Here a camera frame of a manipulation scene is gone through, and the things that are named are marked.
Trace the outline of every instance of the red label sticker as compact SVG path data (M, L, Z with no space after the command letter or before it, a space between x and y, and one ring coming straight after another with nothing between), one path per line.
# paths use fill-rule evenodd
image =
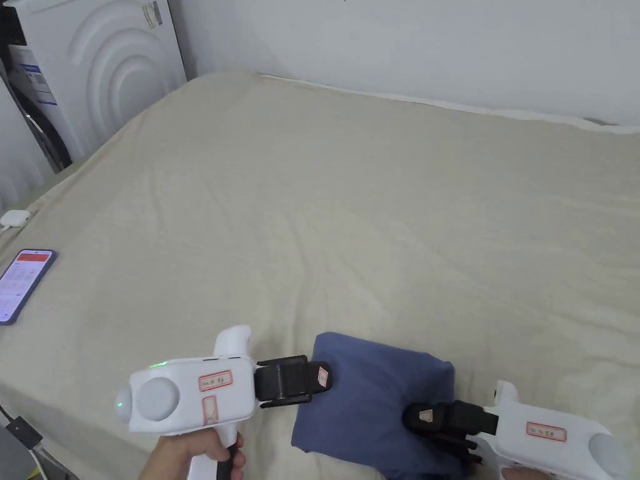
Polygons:
M564 428L540 423L527 422L527 435L546 438L555 442L566 442L566 430Z
M226 387L234 382L234 376L231 375L231 370L225 370L223 372L211 373L209 375L203 375L198 378L198 386L201 392L207 392L216 388Z
M202 399L202 415L204 416L203 425L218 423L218 401L215 395Z
M19 262L46 262L50 256L50 253L21 253L17 260Z
M329 372L320 367L318 370L318 383L322 385L323 388L326 388L326 381L329 378Z

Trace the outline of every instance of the white wall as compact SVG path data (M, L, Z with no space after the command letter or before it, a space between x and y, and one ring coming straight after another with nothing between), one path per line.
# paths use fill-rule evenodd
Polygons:
M640 125L637 0L170 0L191 77L247 70Z

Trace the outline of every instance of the beige bed sheet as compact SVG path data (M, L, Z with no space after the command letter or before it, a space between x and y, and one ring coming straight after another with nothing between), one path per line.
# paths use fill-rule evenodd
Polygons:
M238 323L255 359L333 330L452 361L467 401L509 380L640 476L638 135L209 76L31 208L0 266L60 257L0 330L0 400L85 478L135 478L154 444L113 412L130 373ZM376 477L292 448L295 414L243 424L248 479Z

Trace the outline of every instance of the folded blue towel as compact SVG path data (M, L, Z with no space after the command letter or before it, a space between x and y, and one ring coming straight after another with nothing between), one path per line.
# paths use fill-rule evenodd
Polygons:
M313 360L331 365L333 388L298 406L291 445L369 465L389 480L462 478L458 458L402 424L410 403L454 400L451 363L339 333L316 337Z

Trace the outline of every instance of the label sticker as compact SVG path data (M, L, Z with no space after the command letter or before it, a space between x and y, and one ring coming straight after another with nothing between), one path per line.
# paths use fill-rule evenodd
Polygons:
M215 395L202 399L202 415L204 415L203 425L218 423L218 401Z
M33 90L38 103L58 105L33 52L21 45L9 45L9 52L13 62L20 67L16 68L16 72L20 72L19 86Z
M149 25L149 30L153 30L158 25L162 25L162 15L160 15L160 7L158 7L157 1L143 3L142 13Z
M326 388L326 381L329 378L329 372L320 367L318 370L318 383L322 385L323 388Z
M231 370L203 375L198 378L198 386L201 392L226 387L227 385L233 384L233 382L234 377L231 375Z
M527 434L555 442L566 442L566 430L560 427L552 427L551 425L527 422Z
M418 413L418 418L423 422L433 422L433 410L422 410L420 413Z

